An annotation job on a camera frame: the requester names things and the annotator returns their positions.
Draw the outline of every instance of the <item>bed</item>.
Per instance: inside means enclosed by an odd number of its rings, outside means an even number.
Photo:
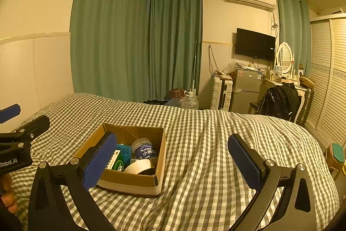
[[[48,105],[24,123],[42,114],[50,118],[51,126],[32,142],[33,165],[12,173],[18,217],[25,230],[38,164],[67,163],[101,123],[163,127],[167,137],[159,198],[135,197],[98,187],[89,190],[117,231],[228,230],[255,195],[228,153],[227,139],[232,133],[238,133],[263,158],[271,158],[278,165],[307,165],[317,230],[323,230],[339,208],[336,187],[318,143],[305,129],[285,120],[123,102],[84,93]],[[281,192],[279,188],[261,227],[269,223]],[[67,187],[63,193],[75,222],[85,227]]]

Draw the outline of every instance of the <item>blue foam pad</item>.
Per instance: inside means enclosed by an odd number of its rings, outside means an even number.
[[[117,136],[110,133],[83,170],[83,185],[86,190],[95,187],[117,147]]]
[[[228,138],[227,146],[247,185],[251,189],[260,190],[262,188],[262,174],[251,158],[250,152],[245,150],[234,135]]]
[[[18,116],[20,114],[20,106],[14,104],[0,111],[0,124]]]

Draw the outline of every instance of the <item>television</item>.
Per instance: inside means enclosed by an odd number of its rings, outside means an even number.
[[[236,54],[274,61],[275,37],[237,28]]]

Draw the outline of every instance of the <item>picture frame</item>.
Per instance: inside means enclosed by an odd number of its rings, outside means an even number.
[[[276,65],[275,66],[275,71],[278,73],[278,76],[282,76],[282,74],[283,74],[282,66]]]

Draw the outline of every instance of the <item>blue bottle label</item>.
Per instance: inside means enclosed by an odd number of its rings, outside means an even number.
[[[144,158],[157,157],[153,146],[150,144],[144,144],[144,145],[139,146],[135,150],[135,156],[139,160],[142,160]]]

